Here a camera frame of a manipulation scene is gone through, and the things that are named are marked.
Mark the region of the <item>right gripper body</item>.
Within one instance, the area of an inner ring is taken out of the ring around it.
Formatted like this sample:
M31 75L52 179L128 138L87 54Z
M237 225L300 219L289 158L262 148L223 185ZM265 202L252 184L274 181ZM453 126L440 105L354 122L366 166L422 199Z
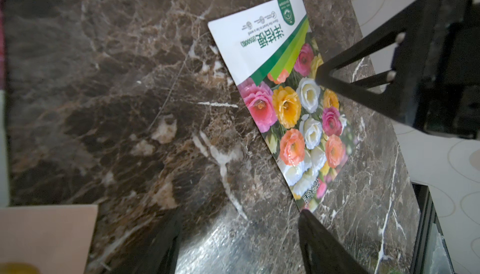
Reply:
M434 22L413 127L438 137L480 138L480 6L444 0Z

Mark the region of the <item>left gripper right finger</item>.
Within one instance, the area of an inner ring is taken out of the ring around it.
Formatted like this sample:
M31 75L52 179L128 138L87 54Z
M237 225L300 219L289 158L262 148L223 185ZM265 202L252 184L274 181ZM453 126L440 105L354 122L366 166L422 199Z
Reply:
M309 210L301 211L298 232L307 274L367 273Z

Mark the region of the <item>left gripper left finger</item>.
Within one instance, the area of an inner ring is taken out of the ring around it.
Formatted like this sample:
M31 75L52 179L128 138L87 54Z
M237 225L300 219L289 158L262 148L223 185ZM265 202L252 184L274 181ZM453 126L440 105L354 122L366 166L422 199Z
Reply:
M114 274L173 274L182 239L182 216L168 210L151 233L118 265Z

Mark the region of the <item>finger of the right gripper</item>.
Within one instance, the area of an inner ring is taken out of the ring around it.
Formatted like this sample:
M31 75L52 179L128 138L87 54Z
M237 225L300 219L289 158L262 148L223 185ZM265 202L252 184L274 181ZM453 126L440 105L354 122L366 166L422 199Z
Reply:
M428 42L443 1L415 0L320 66L316 82L396 122L413 126Z

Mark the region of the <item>flower seed packet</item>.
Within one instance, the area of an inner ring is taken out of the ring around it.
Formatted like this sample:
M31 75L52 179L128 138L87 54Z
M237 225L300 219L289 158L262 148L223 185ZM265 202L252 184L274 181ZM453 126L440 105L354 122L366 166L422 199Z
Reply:
M271 0L208 29L300 210L314 211L358 144L323 64L303 0Z

